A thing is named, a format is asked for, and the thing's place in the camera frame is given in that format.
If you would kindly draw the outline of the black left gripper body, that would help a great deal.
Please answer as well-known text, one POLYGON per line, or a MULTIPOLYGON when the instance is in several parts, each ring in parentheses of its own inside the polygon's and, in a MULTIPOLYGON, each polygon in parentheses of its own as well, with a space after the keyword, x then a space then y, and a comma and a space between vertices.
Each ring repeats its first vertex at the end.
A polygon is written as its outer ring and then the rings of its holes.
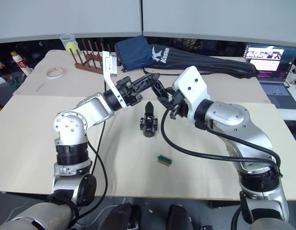
POLYGON ((143 100, 143 96, 137 91, 140 86, 141 78, 131 81, 129 76, 120 79, 116 87, 127 106, 134 106, 143 100))

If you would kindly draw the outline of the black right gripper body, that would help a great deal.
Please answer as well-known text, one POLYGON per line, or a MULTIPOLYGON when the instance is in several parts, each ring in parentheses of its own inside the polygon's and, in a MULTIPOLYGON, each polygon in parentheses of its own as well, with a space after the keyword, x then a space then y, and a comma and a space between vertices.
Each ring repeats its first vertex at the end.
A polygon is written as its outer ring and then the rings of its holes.
POLYGON ((177 115, 180 117, 187 117, 188 105, 184 100, 185 96, 181 93, 181 91, 175 91, 172 87, 168 87, 166 88, 166 92, 172 96, 169 100, 171 106, 170 118, 175 119, 177 115))

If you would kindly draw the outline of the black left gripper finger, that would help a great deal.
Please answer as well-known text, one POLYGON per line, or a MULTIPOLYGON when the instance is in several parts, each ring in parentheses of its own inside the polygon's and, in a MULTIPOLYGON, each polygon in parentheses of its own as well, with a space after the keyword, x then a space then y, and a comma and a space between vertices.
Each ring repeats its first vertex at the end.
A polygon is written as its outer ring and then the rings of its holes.
POLYGON ((141 81, 135 83, 135 93, 140 94, 141 92, 149 89, 152 85, 154 85, 154 82, 141 81))
POLYGON ((160 77, 159 73, 149 73, 131 83, 132 88, 135 88, 135 83, 141 81, 156 82, 160 77))

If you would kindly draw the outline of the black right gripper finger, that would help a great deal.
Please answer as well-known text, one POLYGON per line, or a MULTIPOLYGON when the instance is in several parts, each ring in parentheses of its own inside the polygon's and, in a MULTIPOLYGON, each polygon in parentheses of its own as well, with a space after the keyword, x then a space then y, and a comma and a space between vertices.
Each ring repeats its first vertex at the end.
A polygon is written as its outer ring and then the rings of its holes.
POLYGON ((151 88, 157 97, 162 97, 165 99, 169 98, 169 95, 168 95, 166 89, 164 88, 164 86, 162 85, 162 83, 159 80, 154 82, 154 84, 151 86, 151 88))
POLYGON ((172 102, 166 97, 157 97, 157 100, 168 110, 173 109, 172 102))

